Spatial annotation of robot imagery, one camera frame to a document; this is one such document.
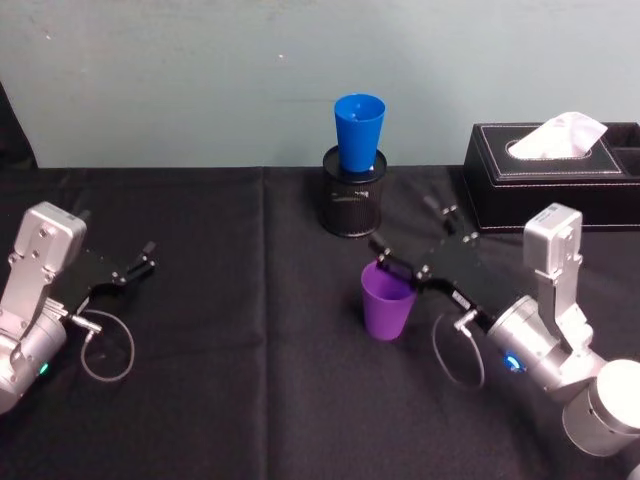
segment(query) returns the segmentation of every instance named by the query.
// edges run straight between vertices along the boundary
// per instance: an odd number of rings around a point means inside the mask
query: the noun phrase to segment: blue led light
[[[520,363],[520,360],[518,360],[518,358],[511,353],[507,353],[505,355],[504,364],[509,370],[514,373],[524,372],[524,365],[522,365],[522,363]]]

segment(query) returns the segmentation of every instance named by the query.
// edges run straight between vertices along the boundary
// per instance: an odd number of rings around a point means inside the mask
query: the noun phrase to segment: table
[[[453,198],[458,176],[391,169],[382,235],[418,255],[440,235],[422,185]],[[128,259],[154,240],[160,264],[110,304],[136,339],[130,377],[91,380],[70,331],[49,373],[0,417],[0,478],[624,478],[619,459],[577,451],[561,408],[505,372],[484,339],[486,387],[453,386],[430,346],[433,320],[454,311],[437,294],[419,300],[397,341],[367,336],[359,275],[372,255],[366,240],[322,229],[310,195],[320,178],[295,168],[3,173],[0,252],[24,211],[48,200],[92,211],[86,245]],[[583,236],[579,301],[606,358],[639,358],[639,243],[640,233]],[[480,251],[534,293],[519,235],[488,236]],[[440,338],[472,376],[464,341]]]

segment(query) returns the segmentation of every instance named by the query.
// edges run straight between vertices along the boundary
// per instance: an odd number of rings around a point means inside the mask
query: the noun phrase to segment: tissue box
[[[585,229],[640,229],[640,126],[605,123],[583,157],[517,159],[508,148],[540,123],[473,126],[463,176],[482,231],[519,231],[559,202],[583,213]]]

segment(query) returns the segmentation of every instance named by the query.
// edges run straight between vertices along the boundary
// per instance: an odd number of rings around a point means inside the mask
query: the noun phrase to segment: tissue paper
[[[607,127],[587,115],[567,112],[545,122],[508,151],[522,160],[580,158],[606,131]]]

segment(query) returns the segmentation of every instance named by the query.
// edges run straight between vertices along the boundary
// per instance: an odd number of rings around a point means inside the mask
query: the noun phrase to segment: light blue wall
[[[333,101],[393,164],[471,125],[640,112],[638,0],[3,0],[0,81],[41,166],[318,165]]]

